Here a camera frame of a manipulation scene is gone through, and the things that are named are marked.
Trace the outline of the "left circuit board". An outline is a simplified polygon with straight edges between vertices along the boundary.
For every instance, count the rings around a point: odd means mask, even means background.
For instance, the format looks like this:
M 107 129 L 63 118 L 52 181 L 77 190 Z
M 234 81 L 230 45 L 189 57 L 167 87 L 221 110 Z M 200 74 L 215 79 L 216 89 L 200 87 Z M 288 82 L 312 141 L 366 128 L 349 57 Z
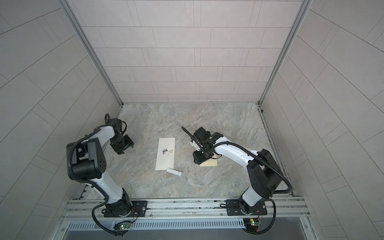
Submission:
M 128 231 L 131 228 L 132 224 L 132 221 L 122 221 L 116 223 L 114 225 L 114 231 Z

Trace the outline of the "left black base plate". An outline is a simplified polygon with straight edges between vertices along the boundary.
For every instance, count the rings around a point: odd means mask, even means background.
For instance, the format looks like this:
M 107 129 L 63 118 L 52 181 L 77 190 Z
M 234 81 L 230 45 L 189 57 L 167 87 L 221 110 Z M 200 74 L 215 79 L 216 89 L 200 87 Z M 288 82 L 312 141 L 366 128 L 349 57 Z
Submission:
M 133 218 L 144 217 L 146 214 L 147 201 L 132 201 L 126 205 L 123 201 L 106 204 L 102 214 L 105 218 Z

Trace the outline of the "aluminium mounting rail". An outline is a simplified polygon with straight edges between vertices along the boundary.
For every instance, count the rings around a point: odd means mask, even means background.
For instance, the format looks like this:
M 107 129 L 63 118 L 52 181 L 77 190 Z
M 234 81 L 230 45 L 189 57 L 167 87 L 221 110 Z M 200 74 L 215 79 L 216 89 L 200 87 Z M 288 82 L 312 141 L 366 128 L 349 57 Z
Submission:
M 227 210 L 221 208 L 226 200 L 236 198 L 175 198 L 175 199 L 135 199 L 132 201 L 147 201 L 144 217 L 139 220 L 160 219 L 213 219 L 213 218 L 256 218 L 265 220 L 276 213 L 277 217 L 309 217 L 310 211 L 302 197 L 273 197 L 276 207 L 270 202 L 265 202 L 268 214 L 266 216 L 228 216 Z

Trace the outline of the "white ventilation grille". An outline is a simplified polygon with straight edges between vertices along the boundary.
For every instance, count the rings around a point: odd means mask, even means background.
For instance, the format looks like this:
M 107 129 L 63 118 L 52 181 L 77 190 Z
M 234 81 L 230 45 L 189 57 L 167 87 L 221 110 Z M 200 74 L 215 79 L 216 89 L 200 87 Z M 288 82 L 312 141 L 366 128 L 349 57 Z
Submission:
M 118 221 L 101 221 L 102 225 L 114 231 Z M 189 230 L 189 229 L 245 229 L 243 219 L 158 219 L 137 220 L 129 230 Z M 73 221 L 70 231 L 101 231 L 93 221 Z

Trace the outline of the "yellow manila envelope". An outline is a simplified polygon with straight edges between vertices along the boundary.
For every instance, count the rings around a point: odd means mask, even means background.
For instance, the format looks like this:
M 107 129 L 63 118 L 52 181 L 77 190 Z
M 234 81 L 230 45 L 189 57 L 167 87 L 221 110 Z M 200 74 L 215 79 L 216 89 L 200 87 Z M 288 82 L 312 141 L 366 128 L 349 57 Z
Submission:
M 209 159 L 200 164 L 200 167 L 217 167 L 218 161 L 216 159 Z

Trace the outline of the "right circuit board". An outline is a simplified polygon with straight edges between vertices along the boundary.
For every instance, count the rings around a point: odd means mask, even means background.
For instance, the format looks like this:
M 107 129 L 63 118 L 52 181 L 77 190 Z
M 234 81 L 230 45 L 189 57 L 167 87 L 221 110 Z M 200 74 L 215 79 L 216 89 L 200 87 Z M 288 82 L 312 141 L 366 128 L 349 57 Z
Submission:
M 243 219 L 245 230 L 249 232 L 257 232 L 262 225 L 262 221 L 259 219 Z

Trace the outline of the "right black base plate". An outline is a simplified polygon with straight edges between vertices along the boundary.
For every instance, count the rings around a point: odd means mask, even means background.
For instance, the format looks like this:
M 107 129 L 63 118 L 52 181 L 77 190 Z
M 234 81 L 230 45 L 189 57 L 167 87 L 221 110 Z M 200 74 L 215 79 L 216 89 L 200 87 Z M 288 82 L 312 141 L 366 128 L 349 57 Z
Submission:
M 249 207 L 244 201 L 226 200 L 224 204 L 220 204 L 220 207 L 227 210 L 228 216 L 266 216 L 268 214 L 266 205 L 261 201 Z

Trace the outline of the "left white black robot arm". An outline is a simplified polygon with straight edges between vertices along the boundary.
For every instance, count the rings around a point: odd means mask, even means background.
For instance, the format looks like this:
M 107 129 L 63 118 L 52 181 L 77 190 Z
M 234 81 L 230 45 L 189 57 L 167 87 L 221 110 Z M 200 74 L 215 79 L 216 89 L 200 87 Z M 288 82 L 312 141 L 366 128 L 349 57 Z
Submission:
M 67 144 L 68 176 L 71 180 L 85 183 L 107 199 L 104 217 L 127 217 L 133 213 L 133 204 L 124 188 L 119 187 L 106 173 L 107 159 L 103 147 L 110 144 L 118 155 L 134 146 L 125 134 L 126 123 L 105 114 L 105 123 L 77 142 Z

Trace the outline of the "cream white envelope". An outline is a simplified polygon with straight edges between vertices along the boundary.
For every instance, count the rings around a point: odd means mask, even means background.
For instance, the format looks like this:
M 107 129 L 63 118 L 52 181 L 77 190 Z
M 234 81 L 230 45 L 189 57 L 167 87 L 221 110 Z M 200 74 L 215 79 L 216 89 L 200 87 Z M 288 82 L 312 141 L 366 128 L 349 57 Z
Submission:
M 175 142 L 176 138 L 159 138 L 156 171 L 165 171 L 167 168 L 174 168 Z M 164 149 L 168 150 L 165 154 L 162 153 Z

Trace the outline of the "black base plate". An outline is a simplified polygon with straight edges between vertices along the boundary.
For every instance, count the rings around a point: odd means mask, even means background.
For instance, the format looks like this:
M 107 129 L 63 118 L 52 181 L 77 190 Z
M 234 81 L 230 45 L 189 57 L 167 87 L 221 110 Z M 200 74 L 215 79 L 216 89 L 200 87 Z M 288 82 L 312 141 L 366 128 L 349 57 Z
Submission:
M 266 216 L 268 214 L 266 205 L 261 201 L 249 207 L 244 201 L 226 200 L 224 204 L 220 204 L 220 207 L 227 210 L 228 216 Z
M 146 214 L 147 201 L 132 201 L 126 205 L 123 201 L 106 204 L 102 214 L 105 218 L 133 218 L 144 217 Z

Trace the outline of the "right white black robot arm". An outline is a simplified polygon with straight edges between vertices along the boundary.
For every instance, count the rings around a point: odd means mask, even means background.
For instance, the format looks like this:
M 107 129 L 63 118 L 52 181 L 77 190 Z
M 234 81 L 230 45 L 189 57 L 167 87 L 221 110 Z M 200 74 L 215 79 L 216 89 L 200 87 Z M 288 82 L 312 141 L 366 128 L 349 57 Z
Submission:
M 272 154 L 263 149 L 253 151 L 229 141 L 220 133 L 206 131 L 200 127 L 189 134 L 194 163 L 201 165 L 214 155 L 225 156 L 247 170 L 250 186 L 245 190 L 235 204 L 235 209 L 245 215 L 253 214 L 262 200 L 269 199 L 277 187 L 284 181 L 284 175 Z

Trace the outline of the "circuit board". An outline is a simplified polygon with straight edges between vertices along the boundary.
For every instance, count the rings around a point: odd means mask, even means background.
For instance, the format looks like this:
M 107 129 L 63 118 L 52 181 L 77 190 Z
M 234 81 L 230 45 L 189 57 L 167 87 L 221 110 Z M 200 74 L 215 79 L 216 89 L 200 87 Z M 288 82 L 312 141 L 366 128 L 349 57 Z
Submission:
M 132 224 L 132 221 L 122 221 L 116 223 L 114 225 L 114 231 L 128 231 L 131 228 Z
M 257 232 L 262 225 L 262 221 L 259 219 L 243 219 L 245 230 L 249 232 Z

